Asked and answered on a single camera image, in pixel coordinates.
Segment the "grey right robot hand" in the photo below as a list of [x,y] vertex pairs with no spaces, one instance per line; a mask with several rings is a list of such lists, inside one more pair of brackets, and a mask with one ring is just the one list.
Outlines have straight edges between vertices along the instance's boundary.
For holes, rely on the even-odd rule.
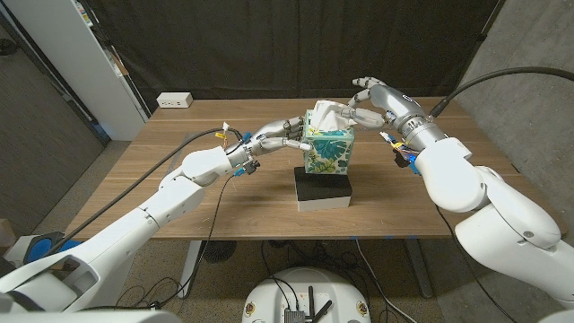
[[[342,117],[367,128],[382,128],[385,124],[389,124],[403,136],[432,126],[422,107],[415,100],[379,79],[370,76],[361,77],[353,79],[352,83],[363,87],[363,90],[349,100],[347,107],[340,112]],[[369,100],[374,107],[382,109],[384,113],[357,108],[357,105],[364,100]]]

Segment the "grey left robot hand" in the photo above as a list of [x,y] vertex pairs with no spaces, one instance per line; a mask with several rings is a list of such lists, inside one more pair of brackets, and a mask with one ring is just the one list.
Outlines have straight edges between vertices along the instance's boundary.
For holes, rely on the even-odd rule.
[[276,120],[261,127],[249,139],[226,149],[231,166],[237,167],[255,156],[272,153],[283,147],[310,151],[312,145],[301,141],[303,127],[304,117]]

